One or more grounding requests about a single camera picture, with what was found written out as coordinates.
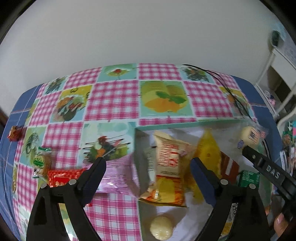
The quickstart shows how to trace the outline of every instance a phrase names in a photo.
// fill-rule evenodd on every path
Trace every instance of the white furniture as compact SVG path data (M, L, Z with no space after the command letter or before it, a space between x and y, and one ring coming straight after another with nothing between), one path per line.
M267 71L269 68L273 68L279 76L283 79L283 81L288 85L290 88L290 93L287 94L287 97L285 100L281 103L277 96L274 93L271 93L276 101L277 105L273 107L266 95L264 94L264 83L263 81L266 81L268 79L267 77ZM296 94L296 67L295 65L288 60L284 54L282 54L278 49L273 49L268 61L264 67L264 70L259 77L258 81L255 83L255 88L258 90L259 94L265 101L265 104L269 108L269 111L272 113L273 118L276 120L279 116L279 113L281 111L285 111L284 107L289 102L289 100L292 98L294 94Z

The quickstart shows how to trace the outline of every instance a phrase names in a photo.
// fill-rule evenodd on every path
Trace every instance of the red and white package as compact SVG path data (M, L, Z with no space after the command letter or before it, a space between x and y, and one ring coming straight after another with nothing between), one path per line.
M228 180L230 183L235 184L237 175L239 174L239 165L221 152L221 175L223 179Z
M47 174L49 186L63 186L71 179L78 179L85 170L86 168L78 170L49 170Z

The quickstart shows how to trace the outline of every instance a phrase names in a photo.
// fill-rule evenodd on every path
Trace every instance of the white shelf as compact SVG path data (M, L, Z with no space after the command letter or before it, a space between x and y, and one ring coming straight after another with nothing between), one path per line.
M268 101L266 95L264 94L264 90L262 90L261 87L258 84L255 85L255 89L258 91L258 93L260 94L261 98L264 100L267 108L269 109L270 113L272 114L273 119L276 120L277 117L279 116L279 114L276 112L276 110L274 109L274 107Z

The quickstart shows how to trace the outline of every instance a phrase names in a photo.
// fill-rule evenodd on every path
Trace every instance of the metal screw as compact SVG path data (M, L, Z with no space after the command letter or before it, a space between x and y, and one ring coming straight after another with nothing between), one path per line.
M40 188L44 189L44 188L46 188L46 186L47 186L46 183L42 183L41 186L40 186Z
M69 184L70 185L74 185L76 183L76 179L71 179L70 181L69 181Z
M249 185L249 187L250 187L251 189L255 189L255 188L256 188L256 186L255 186L253 183L251 183L251 184Z
M227 181L226 179L222 179L222 180L220 181L220 183L221 183L222 185L227 185L227 184L228 184L228 181Z

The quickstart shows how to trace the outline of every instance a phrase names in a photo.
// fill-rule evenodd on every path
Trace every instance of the white wall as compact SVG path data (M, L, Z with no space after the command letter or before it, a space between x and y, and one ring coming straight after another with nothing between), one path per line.
M0 106L76 71L119 63L194 64L254 82L273 14L259 0L37 0L0 45Z

